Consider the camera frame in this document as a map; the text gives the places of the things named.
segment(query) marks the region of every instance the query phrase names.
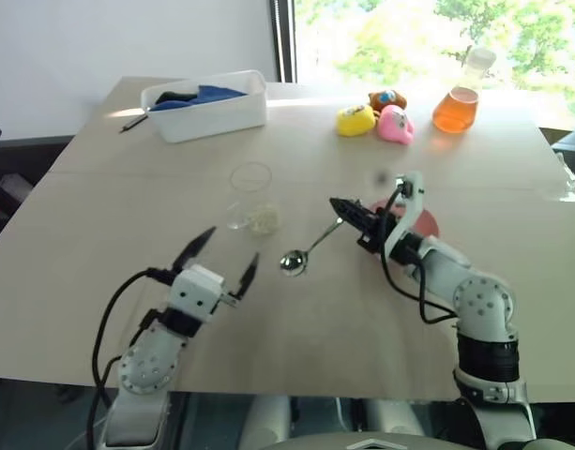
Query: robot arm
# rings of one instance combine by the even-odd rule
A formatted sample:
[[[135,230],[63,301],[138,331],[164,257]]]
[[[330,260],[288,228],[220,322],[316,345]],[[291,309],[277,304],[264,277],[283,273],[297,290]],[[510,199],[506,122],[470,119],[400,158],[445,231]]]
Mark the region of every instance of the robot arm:
[[[201,325],[211,320],[219,303],[235,307],[253,281],[257,254],[236,293],[226,290],[223,277],[199,264],[183,268],[212,232],[201,235],[199,242],[193,241],[196,248],[188,246],[172,270],[153,269],[152,278],[171,287],[168,307],[122,355],[118,396],[101,433],[100,450],[153,450],[161,446],[180,353]]]
[[[370,253],[383,251],[417,281],[424,277],[426,291],[456,312],[459,363],[454,368],[454,380],[462,397],[476,411],[488,447],[497,448],[509,440],[534,439],[525,383],[519,374],[518,332],[511,323],[515,306],[512,290],[502,279],[475,269],[453,247],[434,236],[412,231],[422,212],[424,187],[419,173],[403,177],[399,192],[405,206],[402,218],[388,211],[375,213],[359,202],[330,201],[339,217],[362,232],[357,241],[360,246]],[[492,413],[502,405],[507,405],[505,410],[513,411],[518,420],[501,411]],[[502,433],[502,429],[510,428],[500,423],[506,420],[510,425],[514,422],[514,429],[522,429],[520,438]]]

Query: wooden table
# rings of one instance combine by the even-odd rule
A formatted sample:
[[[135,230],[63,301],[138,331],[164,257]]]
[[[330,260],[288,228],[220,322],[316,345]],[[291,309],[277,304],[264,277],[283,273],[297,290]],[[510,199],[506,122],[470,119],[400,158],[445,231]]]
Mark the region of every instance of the wooden table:
[[[118,84],[1,234],[0,377],[90,384],[98,320],[115,288],[146,266],[167,266],[219,225],[201,263],[230,284],[254,251],[262,263],[241,306],[221,307],[192,341],[181,390],[455,398],[451,323],[423,325],[416,304],[393,293],[356,245],[355,230],[341,227],[319,246],[305,276],[278,269],[285,250],[304,248],[333,220],[328,197],[371,202],[388,194],[371,182],[377,170],[416,169],[443,239],[516,291],[530,399],[575,400],[575,197],[522,108],[502,111],[487,95],[474,127],[452,137],[431,127],[432,100],[410,96],[417,135],[406,148],[372,135],[338,138],[335,111],[354,98],[271,83],[265,127],[180,144],[165,144],[148,121],[118,134],[128,118],[111,114],[137,107],[141,89],[162,82]],[[224,226],[228,177],[246,160],[273,172],[281,228],[267,238]],[[166,291],[152,281],[127,291],[102,360],[126,348]]]

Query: glass cup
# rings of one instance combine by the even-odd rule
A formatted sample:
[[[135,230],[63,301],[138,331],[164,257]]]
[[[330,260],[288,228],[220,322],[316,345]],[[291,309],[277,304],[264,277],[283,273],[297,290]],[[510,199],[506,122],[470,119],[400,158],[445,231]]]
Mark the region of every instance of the glass cup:
[[[255,234],[270,234],[279,227],[276,206],[270,201],[270,168],[261,162],[246,162],[231,172],[233,202],[227,209],[227,226],[250,228]]]

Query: metal spoon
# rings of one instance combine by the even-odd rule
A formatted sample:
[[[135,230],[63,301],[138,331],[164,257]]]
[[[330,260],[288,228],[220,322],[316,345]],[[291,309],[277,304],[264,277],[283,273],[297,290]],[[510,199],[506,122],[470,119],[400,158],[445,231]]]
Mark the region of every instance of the metal spoon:
[[[328,227],[321,236],[314,241],[314,243],[308,248],[308,250],[291,250],[283,255],[280,259],[280,270],[287,277],[297,277],[306,271],[308,266],[308,255],[310,252],[318,246],[327,236],[332,232],[337,230],[339,226],[343,223],[341,217],[337,217],[335,222]]]

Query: yellow plush toy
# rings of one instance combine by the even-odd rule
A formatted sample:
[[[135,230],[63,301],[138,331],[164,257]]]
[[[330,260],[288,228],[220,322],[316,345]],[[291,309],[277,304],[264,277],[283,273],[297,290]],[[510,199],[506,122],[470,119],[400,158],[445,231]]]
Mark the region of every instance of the yellow plush toy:
[[[373,129],[375,122],[370,105],[345,108],[337,113],[337,132],[341,136],[357,136]]]

